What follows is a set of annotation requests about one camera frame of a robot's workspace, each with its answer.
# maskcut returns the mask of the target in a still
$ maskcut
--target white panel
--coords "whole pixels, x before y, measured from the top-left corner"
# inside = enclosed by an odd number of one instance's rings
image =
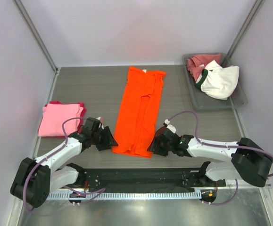
[[[58,66],[181,64],[227,52],[254,0],[22,0]]]
[[[0,0],[0,226],[14,197],[10,187],[31,157],[53,71],[11,0]]]
[[[233,57],[248,105],[239,110],[247,133],[273,153],[273,1],[265,1]]]

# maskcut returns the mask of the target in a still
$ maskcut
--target dusty pink cloth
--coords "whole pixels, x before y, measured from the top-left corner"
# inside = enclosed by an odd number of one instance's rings
[[[199,54],[194,55],[191,59],[188,59],[187,65],[188,70],[191,75],[194,77],[194,80],[197,81],[199,76],[201,75],[202,70],[206,67],[206,65],[215,60],[217,64],[220,64],[221,54],[210,55],[210,54]]]
[[[48,104],[43,107],[43,119],[39,127],[38,136],[58,137],[63,136],[62,123],[67,119],[80,117],[84,110],[79,104],[55,105]],[[65,124],[65,131],[69,135],[77,131],[80,120],[71,120]]]

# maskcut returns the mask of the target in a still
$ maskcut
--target plastic tray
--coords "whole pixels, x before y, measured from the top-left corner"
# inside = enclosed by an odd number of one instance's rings
[[[196,53],[196,54],[185,54],[182,56],[183,68],[187,78],[187,84],[189,88],[190,97],[194,110],[196,111],[219,111],[219,110],[228,110],[236,109],[240,106],[245,106],[248,103],[248,100],[245,96],[245,93],[241,85],[237,84],[236,89],[233,94],[227,98],[227,100],[217,100],[212,97],[209,97],[204,92],[200,91],[195,87],[195,81],[190,72],[187,69],[187,59],[191,58],[193,55],[197,54],[218,54],[218,53]],[[229,58],[226,57],[225,53],[221,53],[221,66],[229,67],[232,65],[232,62]]]

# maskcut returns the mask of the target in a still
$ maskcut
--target white garment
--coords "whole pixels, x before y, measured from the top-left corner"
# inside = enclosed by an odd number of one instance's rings
[[[230,66],[222,68],[215,60],[206,65],[207,76],[200,75],[196,83],[201,84],[200,89],[210,97],[226,100],[235,90],[239,78],[239,67]]]

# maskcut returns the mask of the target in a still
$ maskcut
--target orange cloth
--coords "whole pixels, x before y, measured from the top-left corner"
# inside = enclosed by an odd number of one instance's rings
[[[129,67],[127,85],[119,110],[113,153],[151,158],[148,152],[157,120],[165,72]]]

